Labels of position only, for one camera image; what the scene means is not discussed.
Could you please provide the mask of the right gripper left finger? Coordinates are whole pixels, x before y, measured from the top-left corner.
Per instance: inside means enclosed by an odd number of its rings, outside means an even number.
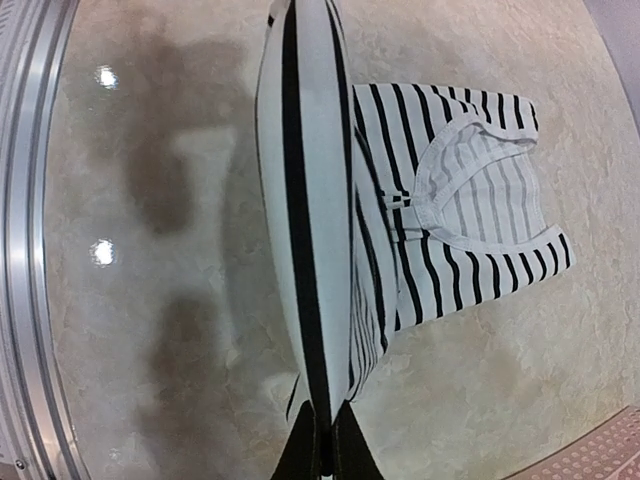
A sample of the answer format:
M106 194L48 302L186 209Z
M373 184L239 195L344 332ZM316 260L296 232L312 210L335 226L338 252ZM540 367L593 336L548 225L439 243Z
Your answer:
M271 480L319 480L330 474L330 437L310 404L303 404Z

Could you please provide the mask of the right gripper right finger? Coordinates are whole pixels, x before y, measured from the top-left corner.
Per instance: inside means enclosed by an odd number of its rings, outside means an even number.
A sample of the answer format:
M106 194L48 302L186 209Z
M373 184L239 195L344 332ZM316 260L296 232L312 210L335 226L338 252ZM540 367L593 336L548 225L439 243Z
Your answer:
M331 435L334 479L384 480L349 402L341 406Z

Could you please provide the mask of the black white striped garment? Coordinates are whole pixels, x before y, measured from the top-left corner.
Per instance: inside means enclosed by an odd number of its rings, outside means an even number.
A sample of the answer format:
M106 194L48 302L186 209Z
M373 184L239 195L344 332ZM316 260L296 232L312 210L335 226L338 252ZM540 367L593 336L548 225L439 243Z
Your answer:
M395 334L567 270L542 215L530 100L351 81L333 1L277 1L256 95L268 232L323 428Z

